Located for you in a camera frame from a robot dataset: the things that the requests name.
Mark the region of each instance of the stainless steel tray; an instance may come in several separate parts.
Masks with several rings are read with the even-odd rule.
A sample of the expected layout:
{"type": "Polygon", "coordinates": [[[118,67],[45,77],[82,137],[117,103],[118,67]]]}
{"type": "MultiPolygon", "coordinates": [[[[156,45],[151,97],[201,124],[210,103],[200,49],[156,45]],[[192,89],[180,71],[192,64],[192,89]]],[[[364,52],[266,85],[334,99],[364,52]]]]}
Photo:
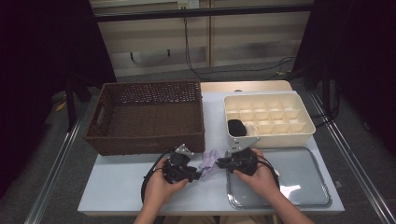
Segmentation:
{"type": "MultiPolygon", "coordinates": [[[[297,206],[328,206],[332,202],[312,152],[305,147],[262,149],[279,171],[281,192],[297,206]]],[[[270,204],[238,177],[227,172],[228,198],[233,207],[263,208],[270,204]]]]}

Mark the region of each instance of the white plastic container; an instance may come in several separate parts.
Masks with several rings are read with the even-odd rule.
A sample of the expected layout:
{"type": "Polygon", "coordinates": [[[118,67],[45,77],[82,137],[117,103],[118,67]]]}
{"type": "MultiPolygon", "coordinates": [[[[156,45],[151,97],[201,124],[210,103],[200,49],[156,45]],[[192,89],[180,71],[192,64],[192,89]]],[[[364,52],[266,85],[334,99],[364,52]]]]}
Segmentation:
{"type": "MultiPolygon", "coordinates": [[[[224,98],[228,120],[240,119],[247,137],[260,137],[250,147],[302,147],[316,128],[303,101],[295,93],[233,95],[224,98]]],[[[236,138],[228,133],[229,144],[236,138]]]]}

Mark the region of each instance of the brown woven basket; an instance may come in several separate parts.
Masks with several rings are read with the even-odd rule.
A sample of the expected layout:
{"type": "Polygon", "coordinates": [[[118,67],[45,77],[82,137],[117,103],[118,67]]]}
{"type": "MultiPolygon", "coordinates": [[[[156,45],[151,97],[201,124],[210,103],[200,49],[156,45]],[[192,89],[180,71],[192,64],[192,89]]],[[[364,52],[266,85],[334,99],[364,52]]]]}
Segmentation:
{"type": "Polygon", "coordinates": [[[200,82],[107,83],[85,140],[102,156],[205,151],[200,82]]]}

